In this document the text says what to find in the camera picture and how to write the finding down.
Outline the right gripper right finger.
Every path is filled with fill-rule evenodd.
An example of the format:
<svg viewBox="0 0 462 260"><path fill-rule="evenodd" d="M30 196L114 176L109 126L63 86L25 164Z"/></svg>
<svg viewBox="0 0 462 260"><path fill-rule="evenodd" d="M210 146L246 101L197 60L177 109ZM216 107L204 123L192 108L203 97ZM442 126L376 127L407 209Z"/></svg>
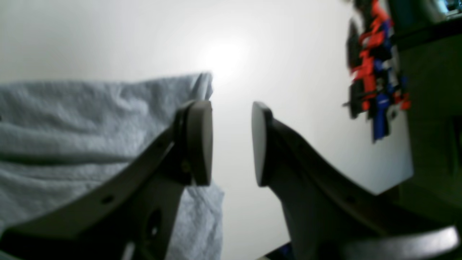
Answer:
<svg viewBox="0 0 462 260"><path fill-rule="evenodd" d="M365 191L263 102L252 106L259 187L282 204L297 260L455 260L461 232Z"/></svg>

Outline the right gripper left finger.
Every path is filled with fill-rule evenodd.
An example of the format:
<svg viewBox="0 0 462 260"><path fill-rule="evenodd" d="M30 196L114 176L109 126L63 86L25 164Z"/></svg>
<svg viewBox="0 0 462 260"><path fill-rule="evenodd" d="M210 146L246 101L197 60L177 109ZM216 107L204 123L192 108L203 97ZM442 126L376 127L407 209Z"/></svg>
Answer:
<svg viewBox="0 0 462 260"><path fill-rule="evenodd" d="M1 259L163 260L188 186L211 184L212 105L189 101L129 166L79 199L8 228Z"/></svg>

